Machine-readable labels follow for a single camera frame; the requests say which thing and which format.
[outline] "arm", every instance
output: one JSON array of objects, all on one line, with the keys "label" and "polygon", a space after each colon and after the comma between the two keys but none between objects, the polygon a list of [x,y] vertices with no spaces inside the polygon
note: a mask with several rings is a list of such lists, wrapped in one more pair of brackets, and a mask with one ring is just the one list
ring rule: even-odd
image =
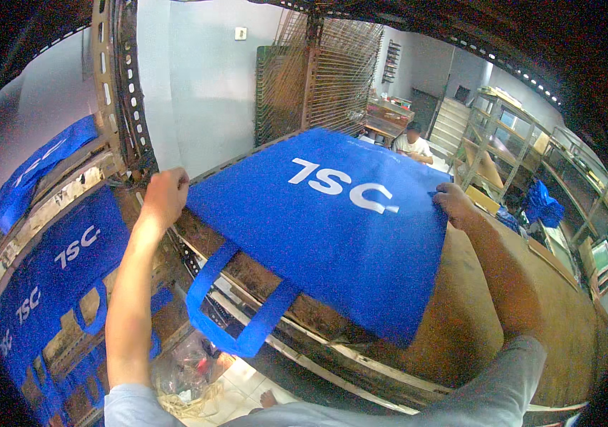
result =
[{"label": "arm", "polygon": [[150,386],[150,278],[152,259],[166,229],[180,216],[189,179],[177,167],[152,176],[138,221],[119,265],[104,327],[109,387]]},{"label": "arm", "polygon": [[432,156],[421,156],[418,153],[411,153],[409,156],[417,162],[428,163],[429,165],[434,163]]},{"label": "arm", "polygon": [[451,224],[468,235],[475,249],[504,330],[504,340],[522,334],[537,337],[543,328],[539,298],[522,265],[461,187],[443,183],[436,189],[443,193],[437,193],[434,201],[449,215]]}]

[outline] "hand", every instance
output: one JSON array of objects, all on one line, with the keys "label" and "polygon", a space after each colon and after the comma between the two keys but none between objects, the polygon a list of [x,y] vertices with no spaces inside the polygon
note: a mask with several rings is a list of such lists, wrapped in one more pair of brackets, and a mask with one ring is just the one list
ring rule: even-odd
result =
[{"label": "hand", "polygon": [[161,239],[166,229],[180,217],[188,198],[189,182],[190,178],[182,167],[152,176],[138,218],[138,223],[152,236]]},{"label": "hand", "polygon": [[469,233],[483,220],[470,197],[458,185],[441,183],[436,186],[436,190],[441,193],[435,194],[433,201],[449,215],[449,221],[454,227]]}]

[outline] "electrical outlet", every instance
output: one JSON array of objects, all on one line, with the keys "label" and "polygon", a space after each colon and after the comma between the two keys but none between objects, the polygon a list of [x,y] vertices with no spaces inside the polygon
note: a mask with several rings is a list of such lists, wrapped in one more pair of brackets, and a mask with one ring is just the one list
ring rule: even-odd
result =
[{"label": "electrical outlet", "polygon": [[246,40],[247,39],[247,28],[235,27],[235,39],[236,40]]}]

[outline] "man in white shirt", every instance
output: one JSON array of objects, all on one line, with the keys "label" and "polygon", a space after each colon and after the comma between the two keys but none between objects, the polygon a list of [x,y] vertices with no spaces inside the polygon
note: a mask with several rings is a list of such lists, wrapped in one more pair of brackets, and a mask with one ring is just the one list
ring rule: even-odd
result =
[{"label": "man in white shirt", "polygon": [[396,152],[402,156],[411,157],[420,163],[433,164],[432,153],[428,141],[421,138],[422,128],[419,123],[411,122],[406,127],[406,133],[394,140]]}]

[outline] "white printed logo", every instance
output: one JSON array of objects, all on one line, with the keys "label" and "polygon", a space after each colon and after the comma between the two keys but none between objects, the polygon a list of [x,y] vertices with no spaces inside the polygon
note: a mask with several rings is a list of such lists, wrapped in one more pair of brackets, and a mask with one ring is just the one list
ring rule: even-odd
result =
[{"label": "white printed logo", "polygon": [[[86,228],[86,231],[83,232],[83,235],[81,236],[81,241],[80,241],[81,247],[88,247],[91,244],[93,244],[94,241],[96,241],[98,239],[98,234],[100,234],[99,228],[95,231],[95,233],[90,238],[88,238],[88,234],[90,232],[92,232],[94,228],[95,228],[95,226],[90,226],[90,227]],[[73,241],[73,242],[71,242],[71,244],[69,244],[69,246],[67,246],[67,250],[60,252],[59,255],[57,255],[57,257],[55,257],[54,260],[56,262],[58,260],[60,260],[62,269],[64,269],[64,267],[67,266],[67,261],[74,260],[78,256],[79,251],[80,251],[80,248],[78,246],[78,241]]]},{"label": "white printed logo", "polygon": [[[311,163],[306,160],[302,160],[301,158],[292,159],[293,163],[297,163],[298,165],[304,166],[304,169],[300,170],[299,173],[293,176],[288,183],[291,184],[299,184],[306,177],[311,175],[313,171],[315,171],[320,165],[316,163]],[[330,178],[331,176],[335,176],[340,179],[345,184],[351,184],[351,177],[344,172],[334,170],[334,169],[321,169],[316,173],[316,177],[325,183],[327,186],[319,183],[318,181],[310,180],[308,182],[309,186],[314,190],[320,191],[325,194],[330,195],[338,195],[342,192],[342,185]],[[367,183],[360,184],[352,188],[349,192],[349,199],[353,204],[359,206],[363,209],[374,210],[379,214],[383,214],[385,210],[389,210],[390,212],[398,213],[399,206],[384,206],[383,204],[378,203],[377,201],[372,201],[363,198],[363,193],[365,191],[375,190],[383,193],[387,199],[392,199],[392,193],[390,193],[384,185],[377,183]]]},{"label": "white printed logo", "polygon": [[38,306],[41,298],[41,291],[38,290],[38,286],[36,286],[27,299],[19,306],[17,312],[15,313],[19,316],[19,325],[23,325],[24,321],[28,318],[30,312]]},{"label": "white printed logo", "polygon": [[60,142],[56,143],[48,151],[46,151],[46,153],[43,154],[43,157],[37,158],[36,161],[31,164],[31,166],[27,167],[26,170],[21,175],[19,175],[19,177],[17,178],[17,181],[15,181],[15,183],[14,183],[14,186],[17,187],[22,182],[22,178],[24,177],[24,175],[26,175],[27,173],[29,173],[32,170],[34,170],[38,166],[38,164],[41,162],[41,160],[45,160],[56,149],[58,149],[64,143],[64,141],[66,141],[66,140],[67,140],[66,138],[65,139],[61,139]]}]

